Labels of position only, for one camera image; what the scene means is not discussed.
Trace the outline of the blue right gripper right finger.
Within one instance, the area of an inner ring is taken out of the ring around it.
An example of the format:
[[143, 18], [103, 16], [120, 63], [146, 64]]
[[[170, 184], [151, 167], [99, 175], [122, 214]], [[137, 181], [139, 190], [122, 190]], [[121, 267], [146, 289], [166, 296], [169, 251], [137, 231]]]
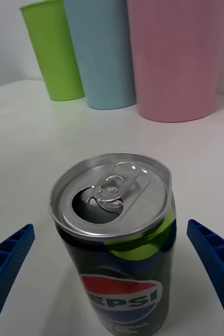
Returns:
[[187, 236], [224, 309], [224, 239], [194, 219], [188, 221]]

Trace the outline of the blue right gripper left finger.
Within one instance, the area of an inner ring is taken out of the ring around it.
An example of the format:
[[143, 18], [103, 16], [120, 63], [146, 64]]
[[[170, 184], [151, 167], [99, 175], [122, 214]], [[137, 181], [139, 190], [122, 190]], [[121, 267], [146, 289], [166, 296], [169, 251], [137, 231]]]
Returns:
[[34, 240], [28, 224], [0, 243], [0, 313]]

